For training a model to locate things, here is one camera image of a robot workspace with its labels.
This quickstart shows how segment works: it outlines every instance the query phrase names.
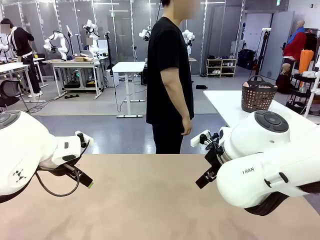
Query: cardboard box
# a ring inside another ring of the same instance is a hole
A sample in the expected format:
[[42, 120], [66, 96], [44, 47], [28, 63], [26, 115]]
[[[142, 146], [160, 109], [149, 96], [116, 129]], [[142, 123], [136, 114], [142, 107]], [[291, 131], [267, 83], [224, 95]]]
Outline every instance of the cardboard box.
[[75, 61], [76, 62], [89, 62], [92, 61], [93, 58], [92, 57], [87, 57], [87, 56], [76, 56], [75, 57]]

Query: open door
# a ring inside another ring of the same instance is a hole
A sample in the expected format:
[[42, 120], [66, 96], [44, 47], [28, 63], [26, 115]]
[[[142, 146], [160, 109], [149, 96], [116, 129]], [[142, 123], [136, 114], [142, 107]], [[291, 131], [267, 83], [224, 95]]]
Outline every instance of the open door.
[[294, 15], [294, 11], [274, 13], [260, 75], [273, 80], [278, 78], [282, 69], [283, 49], [291, 33]]

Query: plastic basket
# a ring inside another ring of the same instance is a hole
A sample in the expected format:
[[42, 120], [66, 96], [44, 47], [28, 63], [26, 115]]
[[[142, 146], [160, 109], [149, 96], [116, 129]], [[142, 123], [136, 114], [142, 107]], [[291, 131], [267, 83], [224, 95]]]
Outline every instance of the plastic basket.
[[[251, 80], [254, 77], [260, 78], [261, 81]], [[251, 77], [247, 83], [249, 84], [249, 87], [242, 86], [242, 110], [248, 113], [258, 110], [268, 110], [278, 88], [274, 87], [271, 83], [264, 81], [259, 75]]]

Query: shoe rack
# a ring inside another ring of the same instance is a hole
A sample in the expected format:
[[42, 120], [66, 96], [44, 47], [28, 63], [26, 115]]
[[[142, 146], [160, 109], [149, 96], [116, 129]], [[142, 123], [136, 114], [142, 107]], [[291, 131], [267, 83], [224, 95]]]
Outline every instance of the shoe rack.
[[236, 71], [237, 59], [207, 59], [206, 60], [206, 77], [234, 77]]

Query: mannequin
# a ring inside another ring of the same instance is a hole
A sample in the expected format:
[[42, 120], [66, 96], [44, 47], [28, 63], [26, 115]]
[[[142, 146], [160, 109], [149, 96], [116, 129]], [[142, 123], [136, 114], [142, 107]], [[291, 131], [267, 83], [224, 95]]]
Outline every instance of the mannequin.
[[296, 90], [295, 86], [291, 84], [291, 65], [284, 63], [282, 65], [282, 72], [279, 74], [275, 84], [278, 86], [278, 92], [282, 94], [290, 94], [290, 89]]
[[291, 76], [292, 74], [292, 69], [295, 62], [300, 61], [301, 51], [304, 49], [307, 41], [304, 25], [304, 20], [300, 20], [297, 22], [297, 30], [290, 37], [286, 47], [283, 50], [284, 63], [288, 63], [291, 65], [289, 76]]

